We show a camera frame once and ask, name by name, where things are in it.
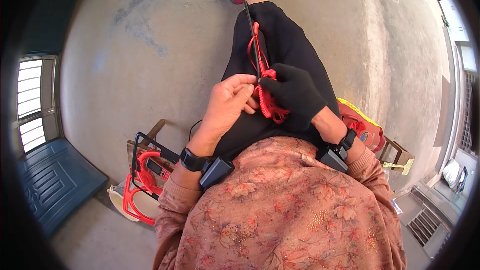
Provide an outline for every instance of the black device on wrist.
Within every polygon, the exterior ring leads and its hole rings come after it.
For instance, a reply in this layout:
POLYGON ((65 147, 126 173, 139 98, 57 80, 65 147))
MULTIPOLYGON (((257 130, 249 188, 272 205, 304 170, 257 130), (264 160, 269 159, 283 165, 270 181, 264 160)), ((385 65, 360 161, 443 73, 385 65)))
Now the black device on wrist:
POLYGON ((345 164, 345 159, 348 156, 347 151, 352 148, 356 136, 357 132, 354 129, 347 129, 346 135, 340 143, 338 145, 332 144, 331 146, 328 146, 327 152, 318 160, 342 173, 347 172, 349 167, 345 164))
POLYGON ((201 171, 202 178, 200 180, 200 185, 204 189, 208 189, 219 183, 220 180, 235 169, 235 166, 231 161, 225 161, 220 157, 198 157, 188 148, 182 150, 180 161, 183 167, 189 171, 201 171))
POLYGON ((207 172, 215 159, 211 156, 198 157, 193 154, 188 148, 183 148, 180 153, 180 161, 185 169, 197 172, 201 171, 202 175, 207 172))

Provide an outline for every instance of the white wall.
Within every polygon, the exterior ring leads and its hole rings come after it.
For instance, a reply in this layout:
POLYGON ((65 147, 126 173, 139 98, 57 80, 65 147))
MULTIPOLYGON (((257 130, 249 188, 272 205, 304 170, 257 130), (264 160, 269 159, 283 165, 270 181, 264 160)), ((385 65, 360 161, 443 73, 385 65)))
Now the white wall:
POLYGON ((443 14, 448 21, 450 39, 453 42, 468 42, 469 37, 465 31, 465 24, 459 14, 459 9, 453 3, 453 0, 439 1, 443 14))
POLYGON ((477 72, 477 63, 475 62, 475 53, 472 47, 461 46, 463 69, 477 72))

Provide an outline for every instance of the red yarn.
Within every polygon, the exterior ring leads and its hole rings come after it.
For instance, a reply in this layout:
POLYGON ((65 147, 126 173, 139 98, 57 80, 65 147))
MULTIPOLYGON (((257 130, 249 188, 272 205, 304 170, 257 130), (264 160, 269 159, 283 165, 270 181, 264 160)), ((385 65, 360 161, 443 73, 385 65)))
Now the red yarn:
POLYGON ((141 171, 138 171, 138 177, 141 183, 147 187, 152 193, 160 195, 162 194, 163 189, 157 187, 157 183, 155 182, 155 177, 150 169, 147 168, 147 159, 149 157, 160 157, 159 152, 155 151, 147 151, 140 153, 138 156, 138 163, 140 163, 141 171))
POLYGON ((350 124, 349 129, 355 130, 357 132, 357 136, 359 136, 361 132, 367 129, 367 126, 363 122, 355 121, 350 124))
MULTIPOLYGON (((252 43, 255 42, 255 46, 258 48, 259 52, 259 65, 260 65, 260 74, 262 78, 269 78, 273 80, 277 80, 277 72, 274 69, 268 69, 268 62, 267 58, 265 57, 265 54, 263 50, 260 47, 260 43, 258 40, 258 29, 260 25, 258 22, 255 22, 253 24, 253 32, 255 33, 255 36, 252 37, 250 42, 248 43, 248 55, 250 57, 250 62, 253 65, 253 68, 257 70, 257 67, 255 66, 255 63, 252 60, 252 57, 250 55, 251 49, 252 49, 252 43)), ((285 121, 285 117, 289 114, 290 111, 279 108, 276 103, 275 99, 272 97, 272 94, 270 94, 269 91, 262 89, 260 85, 257 85, 255 88, 254 93, 258 91, 258 97, 260 99, 260 109, 261 113, 265 116, 265 118, 270 119, 273 118, 273 121, 277 124, 282 124, 283 121, 285 121)))

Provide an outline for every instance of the black cable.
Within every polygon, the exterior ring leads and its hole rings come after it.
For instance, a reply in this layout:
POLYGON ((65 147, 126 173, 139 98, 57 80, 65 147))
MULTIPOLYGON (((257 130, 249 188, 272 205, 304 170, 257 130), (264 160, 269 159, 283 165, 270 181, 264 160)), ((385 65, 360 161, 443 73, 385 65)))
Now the black cable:
POLYGON ((190 133, 188 134, 188 141, 190 142, 190 140, 192 140, 192 130, 194 129, 194 127, 199 124, 200 122, 202 122, 203 119, 199 120, 197 123, 195 123, 191 128, 190 128, 190 133))

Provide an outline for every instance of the red bag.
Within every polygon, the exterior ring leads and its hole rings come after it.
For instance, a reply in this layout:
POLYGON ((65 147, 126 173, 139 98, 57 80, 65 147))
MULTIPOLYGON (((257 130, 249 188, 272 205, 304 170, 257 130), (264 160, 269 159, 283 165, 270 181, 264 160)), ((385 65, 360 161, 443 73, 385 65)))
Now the red bag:
POLYGON ((382 127, 345 99, 337 98, 336 100, 341 119, 346 127, 354 129, 360 141, 373 153, 379 152, 386 142, 382 127))

